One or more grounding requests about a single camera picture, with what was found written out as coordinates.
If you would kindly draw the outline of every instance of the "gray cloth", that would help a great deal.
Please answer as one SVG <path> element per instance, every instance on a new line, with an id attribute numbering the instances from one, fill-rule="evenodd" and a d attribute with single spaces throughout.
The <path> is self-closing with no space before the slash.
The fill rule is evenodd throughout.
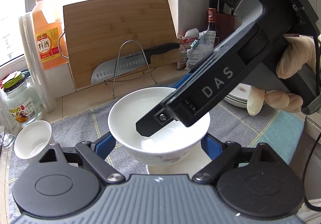
<path id="1" fill-rule="evenodd" d="M 177 81 L 160 86 L 174 86 Z M 95 141 L 108 129 L 108 114 L 116 100 L 81 114 L 51 123 L 53 137 L 61 147 L 73 147 L 83 140 Z M 221 101 L 210 111 L 211 124 L 208 132 L 219 140 L 254 147 L 258 142 L 268 142 L 285 160 L 290 162 L 303 131 L 303 122 L 294 115 L 264 105 L 262 111 L 252 117 L 246 109 Z M 106 162 L 125 175 L 147 174 L 146 165 L 133 159 L 126 149 L 116 144 Z M 15 220 L 20 212 L 12 197 L 12 187 L 20 173 L 28 166 L 12 151 L 9 169 L 9 217 Z"/>

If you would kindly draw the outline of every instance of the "glove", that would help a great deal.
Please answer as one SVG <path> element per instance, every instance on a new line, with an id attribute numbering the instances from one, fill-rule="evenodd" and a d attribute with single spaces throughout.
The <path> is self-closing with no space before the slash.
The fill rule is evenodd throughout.
<path id="1" fill-rule="evenodd" d="M 286 37 L 289 42 L 281 60 L 276 67 L 276 74 L 281 79 L 290 78 L 307 64 L 316 72 L 316 52 L 314 41 L 310 37 Z M 250 115 L 257 115 L 262 109 L 264 100 L 276 109 L 286 112 L 300 112 L 303 104 L 301 96 L 286 94 L 279 90 L 265 91 L 251 86 L 247 110 Z"/>

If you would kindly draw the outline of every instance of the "stack of plates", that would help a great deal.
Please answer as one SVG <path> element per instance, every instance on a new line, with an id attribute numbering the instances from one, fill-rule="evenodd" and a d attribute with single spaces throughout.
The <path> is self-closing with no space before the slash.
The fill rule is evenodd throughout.
<path id="1" fill-rule="evenodd" d="M 250 90 L 251 86 L 240 83 L 224 98 L 224 100 L 237 107 L 246 108 Z"/>

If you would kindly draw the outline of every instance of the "orange plastic bottle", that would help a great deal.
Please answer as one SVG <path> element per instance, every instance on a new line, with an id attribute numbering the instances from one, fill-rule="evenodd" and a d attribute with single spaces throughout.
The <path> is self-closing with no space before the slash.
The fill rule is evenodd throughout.
<path id="1" fill-rule="evenodd" d="M 33 25 L 36 34 L 36 43 L 42 67 L 48 70 L 68 62 L 59 54 L 58 39 L 62 35 L 62 22 L 57 11 L 45 3 L 45 0 L 36 0 L 32 11 Z M 62 54 L 68 57 L 67 44 L 64 37 L 60 39 Z"/>

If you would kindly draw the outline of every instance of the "jar label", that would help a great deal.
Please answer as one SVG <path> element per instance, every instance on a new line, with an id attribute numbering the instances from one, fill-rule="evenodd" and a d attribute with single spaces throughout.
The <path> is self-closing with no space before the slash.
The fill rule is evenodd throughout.
<path id="1" fill-rule="evenodd" d="M 59 57 L 58 28 L 53 28 L 36 35 L 36 44 L 42 62 Z"/>
<path id="2" fill-rule="evenodd" d="M 36 115 L 35 106 L 33 105 L 31 98 L 29 98 L 19 107 L 9 109 L 9 112 L 19 123 L 27 122 Z"/>

